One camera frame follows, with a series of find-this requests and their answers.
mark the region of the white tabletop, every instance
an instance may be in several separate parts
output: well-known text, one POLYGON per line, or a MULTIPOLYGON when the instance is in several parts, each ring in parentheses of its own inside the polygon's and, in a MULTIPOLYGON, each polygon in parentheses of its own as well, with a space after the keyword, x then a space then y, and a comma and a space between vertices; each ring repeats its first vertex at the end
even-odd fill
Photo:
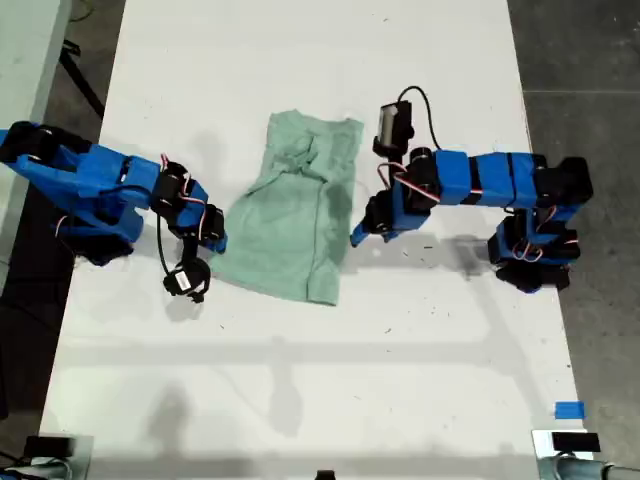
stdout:
MULTIPOLYGON (((71 0, 0 0, 0 129, 41 122, 71 0)), ((0 293, 29 183, 0 165, 0 293)))
MULTIPOLYGON (((271 112, 351 116, 355 225, 381 188, 379 107, 414 83, 443 146, 528 150, 505 0, 129 0, 101 142, 167 152, 227 210, 271 112)), ((91 478, 535 478, 531 430, 581 422, 553 420, 576 399, 557 293, 524 295, 477 256, 502 216, 438 207, 419 233, 368 239, 337 307, 220 281, 193 307, 161 285, 147 214, 134 255, 76 267, 42 431, 95 436, 91 478)))

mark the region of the blue tape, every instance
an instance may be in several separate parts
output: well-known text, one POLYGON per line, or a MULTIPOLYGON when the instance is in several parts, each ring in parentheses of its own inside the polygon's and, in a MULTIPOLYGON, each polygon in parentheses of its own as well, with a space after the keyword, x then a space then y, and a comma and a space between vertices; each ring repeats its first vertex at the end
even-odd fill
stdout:
POLYGON ((556 402, 556 420, 584 420, 584 402, 556 402))

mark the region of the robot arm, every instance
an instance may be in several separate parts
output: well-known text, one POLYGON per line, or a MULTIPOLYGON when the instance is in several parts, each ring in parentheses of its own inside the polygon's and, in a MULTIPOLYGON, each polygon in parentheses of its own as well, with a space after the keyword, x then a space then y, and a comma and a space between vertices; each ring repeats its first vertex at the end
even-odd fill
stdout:
POLYGON ((142 232, 136 208, 151 209, 183 240, 181 262, 172 271, 160 253, 172 295, 203 301, 209 267, 198 246, 223 253, 227 237, 222 210, 180 164, 163 156, 162 165, 125 156, 64 130, 17 122, 0 130, 0 162, 29 179, 66 212, 55 230, 76 254, 95 265, 129 255, 142 232))
POLYGON ((567 229, 566 222, 593 195, 583 158, 565 158, 549 168, 543 156, 529 153, 469 157, 418 147, 404 165, 413 135, 410 102, 400 98, 381 108, 373 151, 386 160, 378 173, 387 188, 369 200, 351 235, 354 247, 370 234, 388 242, 417 230, 439 204, 511 208, 488 244, 491 263, 500 267, 498 278, 527 293, 544 284, 569 284, 566 267, 580 249, 576 231, 567 229), (380 171, 383 166, 389 168, 388 181, 380 171))

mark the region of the floor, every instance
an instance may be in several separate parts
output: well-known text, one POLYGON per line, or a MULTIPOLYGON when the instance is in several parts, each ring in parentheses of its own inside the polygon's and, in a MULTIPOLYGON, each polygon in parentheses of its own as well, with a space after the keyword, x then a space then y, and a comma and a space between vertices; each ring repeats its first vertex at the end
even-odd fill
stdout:
MULTIPOLYGON (((104 100, 124 0, 75 0, 73 15, 82 17, 88 4, 93 14, 70 23, 67 38, 82 47, 80 68, 104 100)), ((509 7, 533 148, 550 163, 585 156, 594 183, 595 198, 574 223, 583 256, 561 293, 586 423, 607 460, 640 467, 640 3, 509 0, 509 7)), ((100 132, 60 68, 45 121, 93 141, 100 132)), ((12 319, 0 325, 0 338, 12 338, 0 352, 12 411, 0 422, 0 449, 8 452, 19 453, 38 430, 62 321, 72 262, 47 227, 57 215, 29 191, 18 235, 37 238, 39 248, 18 244, 0 302, 0 315, 12 319)))

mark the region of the green cloth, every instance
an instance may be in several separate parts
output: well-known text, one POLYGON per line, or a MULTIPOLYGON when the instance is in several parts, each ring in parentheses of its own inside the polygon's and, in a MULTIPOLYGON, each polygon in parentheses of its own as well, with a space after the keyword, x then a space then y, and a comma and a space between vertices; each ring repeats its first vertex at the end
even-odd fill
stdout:
POLYGON ((296 110, 271 115, 260 176, 225 216, 229 244, 211 260, 222 280, 337 304, 362 127, 296 110))

